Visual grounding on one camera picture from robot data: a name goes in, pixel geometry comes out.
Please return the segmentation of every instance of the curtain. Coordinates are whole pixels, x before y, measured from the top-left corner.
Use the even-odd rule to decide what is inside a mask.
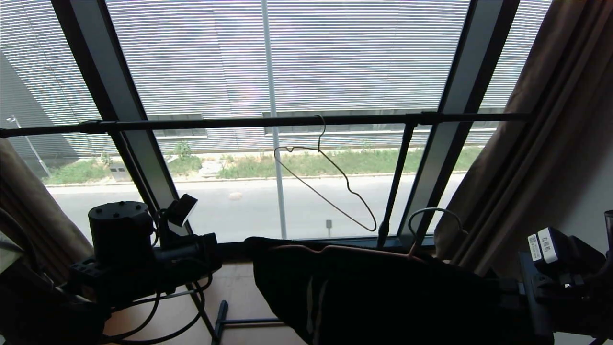
[[[6,139],[0,139],[0,166],[0,207],[30,238],[43,271],[62,284],[71,264],[93,254],[91,244]],[[8,224],[0,227],[19,243],[20,235]]]
[[[435,229],[437,257],[478,274],[493,264],[516,275],[514,255],[537,232],[539,207],[555,198],[547,181],[607,101],[613,79],[610,1],[552,2],[506,112],[531,112],[529,123],[504,123],[451,199],[467,234],[444,217]]]

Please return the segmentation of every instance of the street light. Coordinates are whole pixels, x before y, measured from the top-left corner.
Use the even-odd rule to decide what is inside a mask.
[[[19,124],[19,121],[17,121],[17,118],[14,115],[12,117],[7,118],[6,120],[8,122],[14,122],[16,124],[17,128],[21,128],[21,125]],[[51,177],[51,172],[49,171],[49,168],[47,167],[45,162],[42,161],[42,159],[40,158],[38,152],[36,152],[36,149],[34,148],[34,145],[32,145],[32,142],[30,141],[28,136],[24,136],[24,138],[26,138],[26,141],[28,142],[28,145],[30,145],[30,149],[32,149],[32,152],[34,152],[34,155],[39,160],[39,163],[40,163],[40,166],[42,167],[42,169],[45,171],[45,173],[47,173],[48,177]]]

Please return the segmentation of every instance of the street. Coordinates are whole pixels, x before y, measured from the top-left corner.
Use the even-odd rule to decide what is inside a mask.
[[[452,175],[440,206],[445,207],[462,181],[463,174]],[[395,233],[408,199],[414,175],[405,175],[400,182],[390,222]],[[373,221],[360,199],[350,194],[343,178],[307,179],[340,209],[368,228]],[[392,176],[350,177],[351,188],[362,195],[377,222],[385,212]],[[281,225],[275,180],[184,182],[176,184],[179,195],[188,193],[197,198],[196,210],[189,222],[197,234],[215,232],[219,242],[242,241],[249,236],[281,237]],[[296,179],[283,180],[287,238],[327,238],[326,220],[332,221],[331,237],[373,236],[368,230],[327,204]],[[91,187],[49,187],[62,210],[91,242],[88,212],[91,208],[116,201],[141,201],[134,185],[100,185]],[[432,224],[441,214],[437,212]]]

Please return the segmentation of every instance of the sticker label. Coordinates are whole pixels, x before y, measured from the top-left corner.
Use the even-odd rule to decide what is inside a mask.
[[[538,247],[538,237],[536,234],[528,236],[528,244],[530,245],[530,253],[532,254],[532,261],[538,261],[542,259],[541,249]]]
[[[554,243],[551,240],[551,233],[549,228],[545,228],[538,232],[538,238],[541,241],[541,248],[543,249],[543,258],[546,263],[552,263],[558,260],[558,255],[555,252]]]

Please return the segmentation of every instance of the black garment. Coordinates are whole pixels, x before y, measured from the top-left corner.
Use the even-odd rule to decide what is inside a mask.
[[[496,281],[435,259],[246,241],[257,287],[308,344],[511,343]]]

